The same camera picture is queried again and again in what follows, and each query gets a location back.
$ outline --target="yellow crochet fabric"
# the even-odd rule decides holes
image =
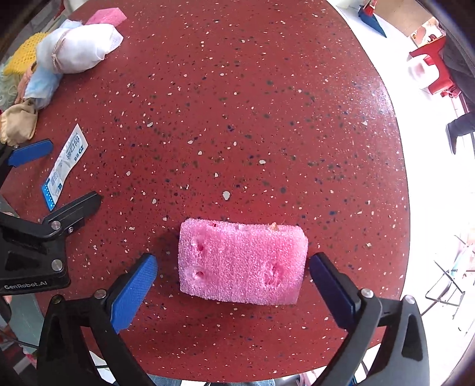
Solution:
[[[4,75],[17,74],[22,76],[25,71],[31,66],[31,63],[36,61],[36,46],[42,41],[47,33],[38,32],[28,38],[13,54],[10,62],[3,69]]]

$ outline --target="shoe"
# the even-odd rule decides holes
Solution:
[[[446,126],[446,133],[448,138],[448,144],[450,146],[450,151],[453,155],[457,152],[457,136],[451,135],[448,125]]]

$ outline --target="red plastic chair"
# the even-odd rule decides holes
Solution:
[[[449,95],[451,98],[456,98],[460,94],[460,89],[450,77],[450,73],[440,56],[440,51],[444,48],[445,42],[446,37],[441,36],[410,52],[410,55],[413,58],[419,55],[427,55],[424,58],[427,65],[437,66],[437,69],[439,70],[439,78],[428,87],[429,92],[432,95],[440,93],[443,97]]]

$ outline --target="red speckled table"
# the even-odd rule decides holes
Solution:
[[[2,193],[23,218],[76,123],[89,148],[58,206],[90,190],[99,212],[68,239],[67,298],[107,288],[142,252],[160,276],[121,333],[143,368],[179,379],[250,381],[326,365],[339,330],[306,275],[295,306],[180,293],[187,217],[298,224],[359,287],[399,298],[409,250],[398,126],[378,73],[325,1],[103,1],[119,6],[122,45],[66,75],[35,140],[53,157],[10,174]],[[228,201],[223,192],[230,192]],[[43,310],[51,293],[38,294]]]

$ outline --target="pink foam block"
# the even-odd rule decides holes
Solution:
[[[118,8],[106,8],[104,10],[96,11],[94,15],[86,22],[89,24],[112,24],[117,27],[124,20],[127,20],[127,16]]]
[[[220,301],[295,304],[307,248],[298,226],[188,219],[178,246],[180,289]]]

